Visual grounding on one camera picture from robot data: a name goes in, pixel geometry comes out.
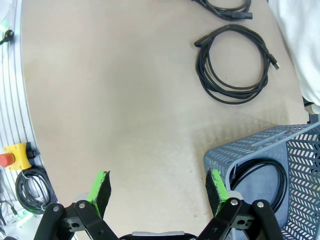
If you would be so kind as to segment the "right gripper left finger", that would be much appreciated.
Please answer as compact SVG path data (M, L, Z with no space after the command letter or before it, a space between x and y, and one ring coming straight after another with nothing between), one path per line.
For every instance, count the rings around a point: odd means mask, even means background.
M86 199L46 208L33 240L72 240L75 232L82 231L91 240L119 240L103 220L111 191L110 173L100 171Z

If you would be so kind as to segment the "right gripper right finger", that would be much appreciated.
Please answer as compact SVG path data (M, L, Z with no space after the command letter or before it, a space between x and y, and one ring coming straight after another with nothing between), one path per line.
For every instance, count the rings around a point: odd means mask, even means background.
M248 204L243 199L229 196L216 169L207 172L205 188L213 218L197 240L227 240L233 229L242 231L247 240L284 240L268 201L258 199Z

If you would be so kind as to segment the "person's left forearm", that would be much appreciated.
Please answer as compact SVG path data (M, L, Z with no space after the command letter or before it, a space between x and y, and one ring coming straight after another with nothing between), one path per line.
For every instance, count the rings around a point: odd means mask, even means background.
M320 107L320 43L293 39L287 42L287 46L302 96Z

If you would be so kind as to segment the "person's left hand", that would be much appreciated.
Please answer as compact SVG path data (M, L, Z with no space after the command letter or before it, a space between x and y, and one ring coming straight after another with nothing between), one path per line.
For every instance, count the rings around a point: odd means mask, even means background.
M313 103L308 102L305 104L305 110L311 115L320 115L320 106Z

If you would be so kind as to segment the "grey plastic mesh basket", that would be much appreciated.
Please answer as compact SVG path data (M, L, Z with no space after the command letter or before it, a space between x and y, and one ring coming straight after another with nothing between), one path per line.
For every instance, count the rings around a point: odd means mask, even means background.
M208 150L205 170L230 175L244 162L272 159L286 170L288 189L276 212L285 240L320 240L320 122L279 125Z

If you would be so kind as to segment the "yellow emergency stop button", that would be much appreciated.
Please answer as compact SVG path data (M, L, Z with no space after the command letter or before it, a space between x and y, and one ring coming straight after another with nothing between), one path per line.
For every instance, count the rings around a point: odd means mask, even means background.
M0 153L0 166L10 171L27 170L35 165L34 160L39 154L30 142L4 146L3 153Z

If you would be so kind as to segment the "black power plug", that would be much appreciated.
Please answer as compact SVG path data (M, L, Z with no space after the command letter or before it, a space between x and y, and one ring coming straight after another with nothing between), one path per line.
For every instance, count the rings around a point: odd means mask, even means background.
M2 40L0 40L0 46L4 43L10 42L11 40L14 39L14 31L11 29L8 29L5 33L4 33L4 37Z

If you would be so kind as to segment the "person in white sweatshirt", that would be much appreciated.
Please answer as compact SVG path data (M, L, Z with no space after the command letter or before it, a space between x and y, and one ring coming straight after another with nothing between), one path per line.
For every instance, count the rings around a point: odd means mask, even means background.
M268 4L286 45L294 39L320 43L320 0L268 0Z

